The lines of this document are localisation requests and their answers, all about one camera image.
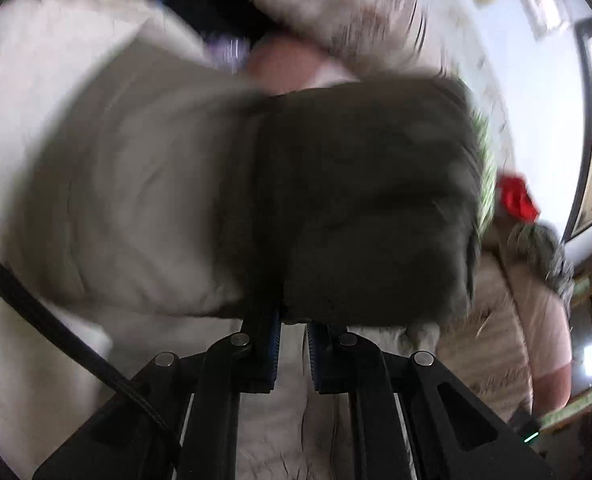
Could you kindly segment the striped floral beige quilt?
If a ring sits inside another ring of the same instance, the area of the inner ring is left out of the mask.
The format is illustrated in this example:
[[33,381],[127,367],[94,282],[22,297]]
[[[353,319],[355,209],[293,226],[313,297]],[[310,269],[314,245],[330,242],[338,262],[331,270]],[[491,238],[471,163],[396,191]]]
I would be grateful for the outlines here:
[[255,0],[359,75],[454,71],[446,42],[421,0]]

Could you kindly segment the white leaf-print duvet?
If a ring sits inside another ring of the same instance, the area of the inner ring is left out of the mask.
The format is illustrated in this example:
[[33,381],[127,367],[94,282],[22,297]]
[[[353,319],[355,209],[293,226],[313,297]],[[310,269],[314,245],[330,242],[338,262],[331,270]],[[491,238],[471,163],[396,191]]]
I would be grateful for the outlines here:
[[253,245],[258,127],[279,103],[151,0],[0,9],[0,256],[102,327],[134,373],[193,353],[278,284]]

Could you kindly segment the green white patterned blanket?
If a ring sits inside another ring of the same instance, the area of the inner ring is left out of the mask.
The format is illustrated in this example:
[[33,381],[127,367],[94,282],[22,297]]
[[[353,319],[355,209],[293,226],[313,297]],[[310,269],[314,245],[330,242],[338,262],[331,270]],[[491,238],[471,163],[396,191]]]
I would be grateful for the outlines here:
[[482,189],[478,208],[478,232],[483,236],[494,218],[496,202],[497,164],[494,159],[494,142],[488,117],[479,110],[472,113],[474,129],[477,133],[480,159],[482,160]]

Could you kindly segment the olive quilted puffer jacket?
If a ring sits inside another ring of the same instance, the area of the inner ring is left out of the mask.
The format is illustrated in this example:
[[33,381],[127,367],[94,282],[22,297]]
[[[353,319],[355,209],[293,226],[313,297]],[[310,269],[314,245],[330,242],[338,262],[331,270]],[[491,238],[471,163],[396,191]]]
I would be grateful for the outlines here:
[[287,321],[444,324],[467,314],[482,161],[468,93],[386,75],[283,94],[260,122],[253,245]]

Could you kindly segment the striped beige pillow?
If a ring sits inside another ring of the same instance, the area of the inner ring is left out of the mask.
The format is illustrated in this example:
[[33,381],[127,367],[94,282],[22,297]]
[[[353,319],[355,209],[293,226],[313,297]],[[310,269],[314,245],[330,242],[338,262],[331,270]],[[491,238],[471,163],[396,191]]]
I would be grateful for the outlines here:
[[506,251],[510,227],[488,226],[475,273],[474,304],[446,328],[437,356],[501,419],[518,408],[537,417],[572,396],[572,340],[560,296]]

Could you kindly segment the red cloth item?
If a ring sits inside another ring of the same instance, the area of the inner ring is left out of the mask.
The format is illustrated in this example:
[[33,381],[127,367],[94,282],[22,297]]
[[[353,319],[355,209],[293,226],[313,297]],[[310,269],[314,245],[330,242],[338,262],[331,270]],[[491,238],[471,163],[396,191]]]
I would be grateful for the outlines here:
[[519,174],[500,174],[497,190],[502,209],[514,220],[535,222],[540,209],[532,200],[526,180]]

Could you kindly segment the pink folded blanket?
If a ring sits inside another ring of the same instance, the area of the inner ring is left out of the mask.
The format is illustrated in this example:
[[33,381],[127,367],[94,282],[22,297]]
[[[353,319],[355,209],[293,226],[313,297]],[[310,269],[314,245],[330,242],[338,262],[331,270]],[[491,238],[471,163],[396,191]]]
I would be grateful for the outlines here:
[[287,35],[270,36],[256,44],[243,73],[276,96],[356,80],[325,50],[311,41]]

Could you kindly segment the purple plastic bag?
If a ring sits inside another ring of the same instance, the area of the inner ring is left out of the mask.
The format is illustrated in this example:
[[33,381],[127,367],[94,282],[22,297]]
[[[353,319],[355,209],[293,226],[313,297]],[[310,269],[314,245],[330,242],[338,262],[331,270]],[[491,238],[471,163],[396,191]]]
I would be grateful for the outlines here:
[[248,59],[250,44],[245,38],[229,34],[211,34],[205,42],[211,62],[219,70],[235,74]]

